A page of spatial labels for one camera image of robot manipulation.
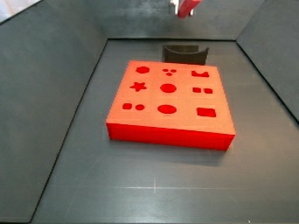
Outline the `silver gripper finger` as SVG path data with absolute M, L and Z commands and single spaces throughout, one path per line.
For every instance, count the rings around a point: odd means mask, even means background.
M 173 14 L 177 14 L 179 12 L 179 4 L 180 4 L 180 0 L 169 0 L 169 3 L 173 7 Z

